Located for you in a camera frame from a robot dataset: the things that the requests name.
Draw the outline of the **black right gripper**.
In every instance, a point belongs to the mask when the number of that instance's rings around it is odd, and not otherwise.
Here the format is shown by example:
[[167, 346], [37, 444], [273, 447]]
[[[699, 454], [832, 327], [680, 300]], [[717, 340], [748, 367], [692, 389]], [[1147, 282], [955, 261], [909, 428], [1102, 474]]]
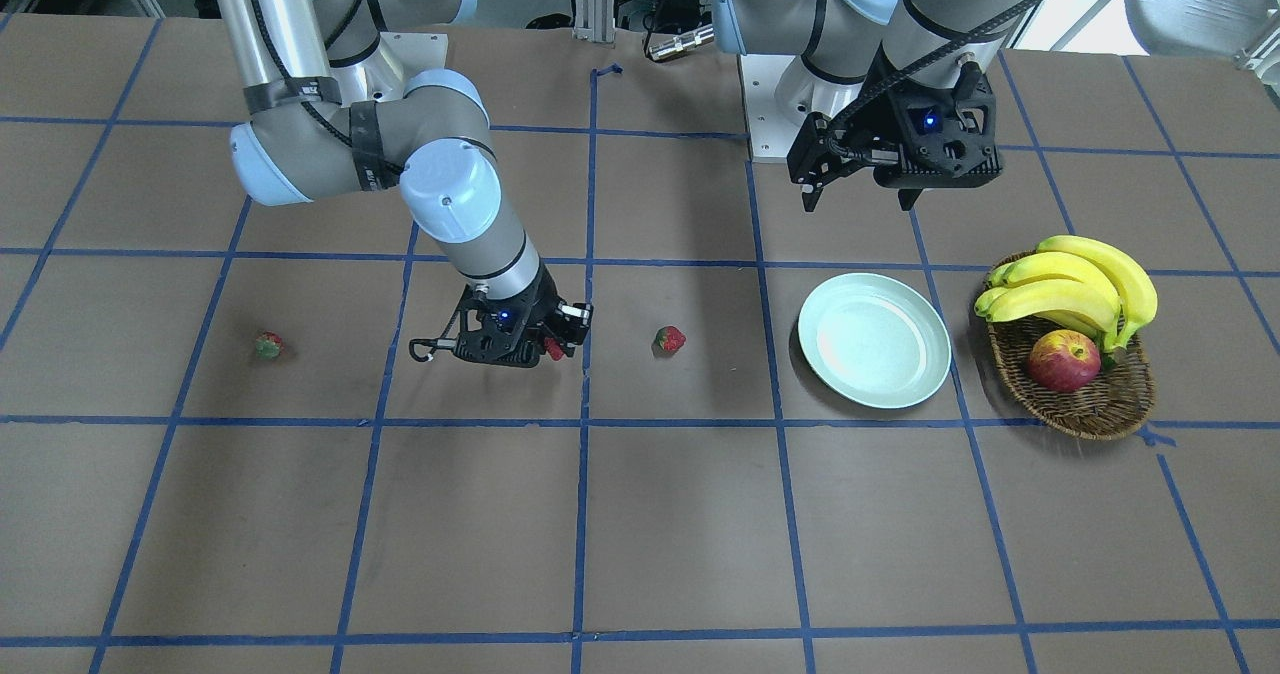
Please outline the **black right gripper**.
[[[453, 356], [476, 364], [534, 368], [547, 352], [541, 345], [544, 318], [559, 301], [544, 265], [525, 290], [508, 299], [490, 299], [475, 286], [465, 286], [454, 310], [460, 315], [460, 333]], [[566, 358], [575, 358], [589, 333], [590, 324], [585, 320], [550, 320], [550, 338], [559, 341]]]

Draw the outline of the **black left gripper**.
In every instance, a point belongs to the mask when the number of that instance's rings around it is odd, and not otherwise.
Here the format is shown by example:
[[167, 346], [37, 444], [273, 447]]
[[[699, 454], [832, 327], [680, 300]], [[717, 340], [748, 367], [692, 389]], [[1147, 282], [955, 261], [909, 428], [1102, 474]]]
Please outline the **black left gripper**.
[[[861, 113], [876, 141], [887, 151], [872, 165], [878, 185], [896, 188], [902, 212], [913, 212], [925, 188], [977, 188], [1004, 173], [995, 141], [997, 104], [977, 61], [957, 68], [957, 81], [932, 90], [911, 78], [895, 83]], [[814, 214], [823, 194], [819, 182], [800, 183], [803, 208]]]

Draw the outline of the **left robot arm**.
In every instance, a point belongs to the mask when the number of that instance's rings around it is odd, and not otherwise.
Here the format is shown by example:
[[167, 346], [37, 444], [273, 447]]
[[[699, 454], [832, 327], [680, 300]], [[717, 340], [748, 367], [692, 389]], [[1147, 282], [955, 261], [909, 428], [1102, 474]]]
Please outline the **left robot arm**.
[[870, 171], [904, 210], [924, 191], [1004, 173], [989, 63], [1043, 0], [712, 0], [719, 49], [792, 56], [813, 83], [856, 90], [799, 109], [788, 178], [814, 212], [827, 185]]

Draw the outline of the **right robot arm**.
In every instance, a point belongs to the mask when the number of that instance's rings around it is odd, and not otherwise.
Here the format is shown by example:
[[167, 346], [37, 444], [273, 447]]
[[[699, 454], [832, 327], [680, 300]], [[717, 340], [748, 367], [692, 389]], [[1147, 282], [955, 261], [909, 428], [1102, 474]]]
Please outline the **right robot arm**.
[[497, 367], [571, 358], [593, 310], [557, 292], [500, 182], [492, 119], [460, 72], [397, 51], [476, 0], [216, 0], [247, 121], [230, 159], [257, 205], [398, 191], [416, 226], [463, 278], [444, 333], [410, 341]]

